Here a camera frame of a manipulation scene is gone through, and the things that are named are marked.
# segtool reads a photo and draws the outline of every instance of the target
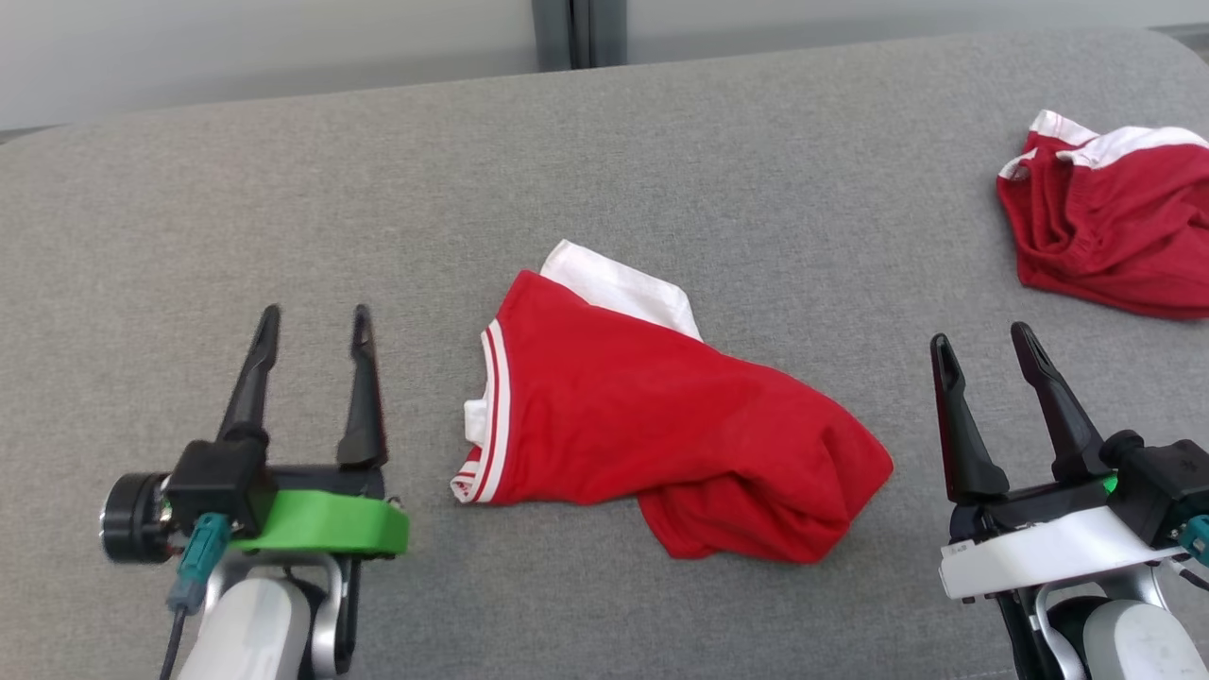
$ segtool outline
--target green bracket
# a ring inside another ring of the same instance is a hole
[[[241,551],[366,557],[407,552],[407,515],[386,501],[328,491],[278,491],[265,530],[231,541]]]

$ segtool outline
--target red garment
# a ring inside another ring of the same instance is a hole
[[[817,561],[890,477],[838,404],[522,271],[482,334],[490,427],[463,502],[638,495],[672,557]]]
[[[1097,134],[1053,111],[999,175],[1020,283],[1135,313],[1209,317],[1209,143]]]

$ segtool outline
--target teal connector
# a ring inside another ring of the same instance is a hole
[[[231,523],[216,512],[203,514],[193,526],[185,553],[177,565],[177,582],[168,592],[168,609],[192,616],[206,600],[206,582],[231,544]]]
[[[1209,549],[1209,515],[1198,514],[1190,519],[1180,532],[1179,541],[1193,559],[1209,566],[1209,557],[1205,555]]]

